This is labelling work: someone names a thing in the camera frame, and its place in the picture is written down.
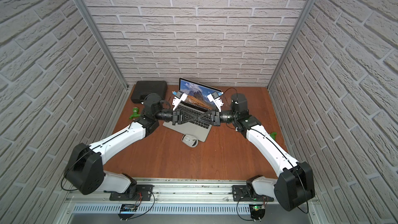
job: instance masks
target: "brick wall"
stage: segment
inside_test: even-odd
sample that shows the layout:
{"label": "brick wall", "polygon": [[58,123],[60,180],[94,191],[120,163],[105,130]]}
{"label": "brick wall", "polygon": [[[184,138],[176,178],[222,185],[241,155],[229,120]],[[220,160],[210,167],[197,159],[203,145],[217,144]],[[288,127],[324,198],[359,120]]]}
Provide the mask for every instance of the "brick wall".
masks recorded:
{"label": "brick wall", "polygon": [[71,148],[99,140],[122,87],[72,0],[0,9],[0,222],[52,223]]}
{"label": "brick wall", "polygon": [[305,0],[85,0],[127,82],[266,86]]}
{"label": "brick wall", "polygon": [[317,0],[271,98],[332,223],[398,220],[398,0]]}

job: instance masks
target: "laptop screen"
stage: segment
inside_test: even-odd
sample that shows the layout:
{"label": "laptop screen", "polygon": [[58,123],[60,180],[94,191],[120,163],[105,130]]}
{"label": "laptop screen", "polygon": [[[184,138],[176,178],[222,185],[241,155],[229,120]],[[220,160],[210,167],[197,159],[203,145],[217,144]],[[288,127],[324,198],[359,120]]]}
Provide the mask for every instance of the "laptop screen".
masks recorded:
{"label": "laptop screen", "polygon": [[180,78],[180,90],[188,95],[184,103],[193,108],[201,111],[217,108],[207,96],[213,92],[221,92],[219,89]]}

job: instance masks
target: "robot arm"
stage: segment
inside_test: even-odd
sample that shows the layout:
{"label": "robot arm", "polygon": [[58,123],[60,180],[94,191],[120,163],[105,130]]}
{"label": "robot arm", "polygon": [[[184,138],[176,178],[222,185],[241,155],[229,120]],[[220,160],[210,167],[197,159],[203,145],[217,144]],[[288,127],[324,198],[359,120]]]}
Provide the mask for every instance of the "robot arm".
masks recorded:
{"label": "robot arm", "polygon": [[[177,92],[171,108],[164,109],[162,103],[167,103],[159,95],[150,95],[143,102],[144,110],[141,116],[119,132],[90,145],[77,145],[70,156],[64,177],[82,194],[93,191],[115,191],[123,193],[135,190],[136,181],[127,175],[105,172],[103,164],[130,144],[147,137],[159,126],[158,120],[172,121],[173,124],[183,124],[194,119],[219,126],[222,122],[232,123],[269,161],[278,179],[258,176],[248,181],[253,189],[252,195],[274,197],[287,211],[299,206],[315,196],[311,167],[299,163],[276,143],[255,117],[249,115],[246,97],[236,93],[231,97],[231,109],[227,111],[210,110],[197,117],[183,120],[184,109],[178,108],[181,101],[186,100],[186,94]],[[201,118],[209,114],[211,121]]]}

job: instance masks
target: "laptop keyboard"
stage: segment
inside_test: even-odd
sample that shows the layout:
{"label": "laptop keyboard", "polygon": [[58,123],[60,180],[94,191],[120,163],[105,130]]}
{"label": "laptop keyboard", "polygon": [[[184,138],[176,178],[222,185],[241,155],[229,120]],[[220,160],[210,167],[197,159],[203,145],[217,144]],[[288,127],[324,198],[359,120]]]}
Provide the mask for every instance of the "laptop keyboard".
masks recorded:
{"label": "laptop keyboard", "polygon": [[[192,110],[192,109],[187,108],[187,107],[183,107],[183,106],[180,106],[180,107],[184,108],[185,110],[187,110],[188,112],[191,112],[192,114],[194,114],[194,115],[196,115],[196,116],[202,114],[201,112]],[[191,116],[191,115],[188,115],[188,114],[185,114],[185,115],[184,115],[184,119],[189,119],[189,118],[192,118],[192,116]],[[210,116],[208,116],[208,115],[202,116],[202,118],[208,119],[208,120],[211,121],[211,118],[210,118]],[[194,120],[194,121],[190,121],[190,122],[193,123],[193,124],[196,124],[197,126],[206,128],[206,129],[208,129],[208,128],[210,127],[209,124],[207,124],[207,123],[205,123],[205,122],[203,122],[203,121],[199,121],[199,120],[197,120],[197,119]]]}

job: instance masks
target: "white mouse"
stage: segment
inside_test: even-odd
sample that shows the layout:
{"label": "white mouse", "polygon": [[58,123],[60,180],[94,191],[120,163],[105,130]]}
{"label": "white mouse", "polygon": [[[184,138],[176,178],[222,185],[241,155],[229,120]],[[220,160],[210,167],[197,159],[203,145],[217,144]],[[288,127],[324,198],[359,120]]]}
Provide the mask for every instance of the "white mouse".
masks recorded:
{"label": "white mouse", "polygon": [[191,148],[196,147],[198,145],[198,139],[188,134],[182,136],[181,141]]}

